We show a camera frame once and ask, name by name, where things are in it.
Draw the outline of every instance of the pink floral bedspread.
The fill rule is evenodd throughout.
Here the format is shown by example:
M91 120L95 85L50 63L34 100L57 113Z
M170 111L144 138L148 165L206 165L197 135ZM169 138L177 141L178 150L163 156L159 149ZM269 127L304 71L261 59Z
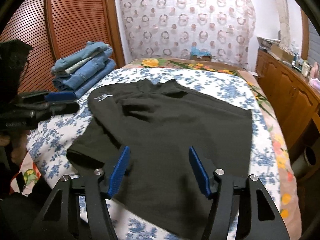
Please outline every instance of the pink floral bedspread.
M252 93L261 108L268 131L273 142L276 154L277 165L280 177L281 209L280 214L284 220L291 240L298 240L301 237L301 215L298 206L297 183L290 165L287 146L282 135L281 128L276 119L275 112L271 104L258 85L257 80L247 71L220 63L165 59L165 58L146 58L137 59L123 68L184 68L193 70L222 72L226 74L242 77L249 85Z

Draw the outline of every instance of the hand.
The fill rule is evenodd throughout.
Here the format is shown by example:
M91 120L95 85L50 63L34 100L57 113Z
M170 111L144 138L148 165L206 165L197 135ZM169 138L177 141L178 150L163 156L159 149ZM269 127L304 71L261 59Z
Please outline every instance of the hand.
M11 161L20 165L27 154L27 135L29 131L12 132L9 135L0 135L0 146L12 143Z

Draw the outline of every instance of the white wall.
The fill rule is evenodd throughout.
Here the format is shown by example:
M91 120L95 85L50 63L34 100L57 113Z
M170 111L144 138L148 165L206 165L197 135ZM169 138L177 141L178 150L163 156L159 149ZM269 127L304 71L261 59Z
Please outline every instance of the white wall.
M252 3L256 11L256 27L254 35L249 43L248 70L254 71L259 48L256 37L260 36L264 38L277 39L278 31L280 30L280 21L274 0L252 0ZM120 0L116 0L116 8L119 20L121 40L124 47L124 57L126 63L128 64L132 61L132 58L125 37Z
M290 26L290 37L291 43L295 41L295 44L298 45L298 49L301 56L302 48L302 15L301 8L296 3L295 0L287 0L288 9L289 9L289 26Z

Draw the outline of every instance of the jar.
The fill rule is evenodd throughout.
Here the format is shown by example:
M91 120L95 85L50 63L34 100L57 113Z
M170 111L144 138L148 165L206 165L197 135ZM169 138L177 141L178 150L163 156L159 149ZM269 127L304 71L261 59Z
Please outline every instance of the jar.
M307 78L307 77L309 76L310 70L311 70L310 65L309 65L306 61L303 62L301 74L302 74L305 78Z

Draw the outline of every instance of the black shirt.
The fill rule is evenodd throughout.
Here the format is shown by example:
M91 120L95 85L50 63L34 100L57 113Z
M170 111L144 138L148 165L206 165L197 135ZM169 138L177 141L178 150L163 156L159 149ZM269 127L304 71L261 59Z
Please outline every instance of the black shirt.
M217 168L247 177L251 110L179 85L149 80L95 89L94 118L67 151L81 175L131 149L130 173L115 196L141 218L183 238L200 239L212 202L201 194L188 160L200 148Z

